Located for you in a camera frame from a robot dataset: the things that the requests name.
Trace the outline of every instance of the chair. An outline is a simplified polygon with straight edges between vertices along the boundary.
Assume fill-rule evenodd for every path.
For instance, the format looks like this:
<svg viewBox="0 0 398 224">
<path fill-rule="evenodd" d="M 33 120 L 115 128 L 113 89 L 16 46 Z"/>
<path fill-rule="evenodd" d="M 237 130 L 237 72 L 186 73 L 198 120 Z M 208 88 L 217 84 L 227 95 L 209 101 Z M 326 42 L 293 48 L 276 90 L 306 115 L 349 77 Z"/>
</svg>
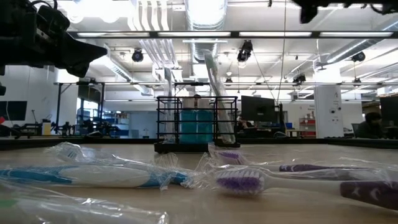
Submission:
<svg viewBox="0 0 398 224">
<path fill-rule="evenodd" d="M 357 138 L 358 137 L 357 131 L 358 131 L 359 124 L 351 124 L 351 125 L 353 127 L 354 136 Z"/>
</svg>

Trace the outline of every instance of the person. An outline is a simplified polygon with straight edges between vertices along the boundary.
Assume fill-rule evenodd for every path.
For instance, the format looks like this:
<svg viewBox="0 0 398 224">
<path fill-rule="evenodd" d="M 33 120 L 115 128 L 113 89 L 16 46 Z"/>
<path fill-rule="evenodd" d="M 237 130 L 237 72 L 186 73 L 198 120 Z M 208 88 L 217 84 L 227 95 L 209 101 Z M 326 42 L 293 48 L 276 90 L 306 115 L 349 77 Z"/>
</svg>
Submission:
<svg viewBox="0 0 398 224">
<path fill-rule="evenodd" d="M 381 129 L 381 115 L 377 112 L 368 113 L 363 121 L 358 126 L 357 138 L 379 139 L 383 138 L 383 131 Z"/>
<path fill-rule="evenodd" d="M 251 124 L 249 121 L 245 121 L 242 119 L 242 116 L 238 117 L 238 127 L 237 127 L 237 132 L 243 131 L 246 128 L 253 128 L 253 124 Z"/>
</svg>

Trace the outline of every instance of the fluorescent light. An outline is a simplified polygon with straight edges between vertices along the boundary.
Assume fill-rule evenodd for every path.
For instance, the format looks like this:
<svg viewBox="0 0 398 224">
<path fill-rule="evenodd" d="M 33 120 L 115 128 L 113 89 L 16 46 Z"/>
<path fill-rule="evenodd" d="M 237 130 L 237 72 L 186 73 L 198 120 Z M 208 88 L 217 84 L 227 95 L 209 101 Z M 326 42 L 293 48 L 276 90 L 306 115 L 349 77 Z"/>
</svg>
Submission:
<svg viewBox="0 0 398 224">
<path fill-rule="evenodd" d="M 130 85 L 130 83 L 116 83 L 116 82 L 110 82 L 110 83 L 105 83 L 105 85 Z"/>
<path fill-rule="evenodd" d="M 130 100 L 130 101 L 135 101 L 135 102 L 154 102 L 156 100 L 153 99 L 153 100 Z"/>
<path fill-rule="evenodd" d="M 128 102 L 128 100 L 105 100 L 105 102 Z"/>
<path fill-rule="evenodd" d="M 231 32 L 188 31 L 188 32 L 159 32 L 159 37 L 229 37 Z"/>
<path fill-rule="evenodd" d="M 321 32 L 320 37 L 390 37 L 392 32 Z"/>
<path fill-rule="evenodd" d="M 240 32 L 240 37 L 309 37 L 311 32 Z"/>
<path fill-rule="evenodd" d="M 148 32 L 78 32 L 79 37 L 112 37 L 112 38 L 123 38 L 123 37 L 149 37 Z"/>
<path fill-rule="evenodd" d="M 184 44 L 226 44 L 227 40 L 182 40 Z"/>
</svg>

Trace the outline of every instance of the teal container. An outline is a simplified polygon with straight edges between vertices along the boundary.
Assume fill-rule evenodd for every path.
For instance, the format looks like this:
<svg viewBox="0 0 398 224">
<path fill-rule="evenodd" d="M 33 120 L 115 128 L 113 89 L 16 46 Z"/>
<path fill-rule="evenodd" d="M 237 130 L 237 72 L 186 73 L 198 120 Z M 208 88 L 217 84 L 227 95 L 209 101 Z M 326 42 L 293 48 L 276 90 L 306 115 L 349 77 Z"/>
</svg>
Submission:
<svg viewBox="0 0 398 224">
<path fill-rule="evenodd" d="M 208 110 L 197 111 L 197 121 L 208 121 L 208 122 L 198 122 L 198 133 L 208 133 L 208 134 L 198 134 L 198 143 L 209 143 L 213 141 L 213 112 Z"/>
<path fill-rule="evenodd" d="M 195 121 L 180 123 L 180 133 L 197 133 L 197 112 L 196 111 L 181 111 L 180 121 Z M 180 134 L 180 143 L 195 144 L 197 143 L 196 134 Z"/>
</svg>

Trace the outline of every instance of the toothbrush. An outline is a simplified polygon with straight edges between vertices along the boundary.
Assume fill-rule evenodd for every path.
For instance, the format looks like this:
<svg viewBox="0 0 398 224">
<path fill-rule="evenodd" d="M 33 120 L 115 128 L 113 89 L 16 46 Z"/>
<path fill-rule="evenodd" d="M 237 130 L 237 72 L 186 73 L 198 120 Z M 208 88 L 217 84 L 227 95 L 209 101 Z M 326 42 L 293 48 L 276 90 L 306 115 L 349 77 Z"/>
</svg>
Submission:
<svg viewBox="0 0 398 224">
<path fill-rule="evenodd" d="M 268 165 L 268 164 L 253 164 L 249 162 L 239 151 L 213 151 L 211 152 L 215 157 L 224 164 L 229 165 L 250 165 L 268 169 L 272 172 L 304 172 L 322 169 L 366 169 L 363 167 L 330 167 L 330 166 L 316 166 L 311 164 L 296 164 L 296 165 Z"/>
<path fill-rule="evenodd" d="M 215 180 L 219 187 L 236 194 L 256 195 L 269 188 L 299 189 L 398 210 L 398 182 L 282 179 L 255 168 L 218 171 Z"/>
<path fill-rule="evenodd" d="M 77 205 L 75 203 L 42 200 L 39 198 L 17 197 L 0 200 L 7 206 L 1 206 L 1 223 L 104 223 L 123 224 L 152 223 L 145 218 L 135 218 L 132 214 L 120 210 L 108 210 L 99 206 Z"/>
<path fill-rule="evenodd" d="M 16 182 L 130 188 L 160 187 L 169 175 L 119 166 L 78 165 L 5 169 L 0 170 L 0 177 Z"/>
<path fill-rule="evenodd" d="M 99 154 L 99 157 L 102 158 L 101 160 L 96 157 L 96 154 L 99 153 L 98 151 L 82 149 L 79 145 L 71 144 L 69 142 L 61 143 L 61 145 L 58 145 L 57 147 L 61 147 L 61 150 L 58 152 L 59 158 L 66 162 L 96 162 L 99 164 L 103 164 L 105 162 L 104 160 L 106 160 L 106 163 L 108 164 L 113 163 L 123 165 L 123 167 L 127 168 L 164 172 L 164 175 L 169 175 L 173 177 L 171 183 L 179 185 L 186 181 L 189 181 L 190 179 L 187 173 L 183 171 L 174 171 L 159 166 L 153 166 L 151 164 L 146 164 L 143 162 L 123 159 L 107 152 L 100 152 L 101 154 Z M 92 157 L 86 156 L 83 151 L 90 152 Z"/>
</svg>

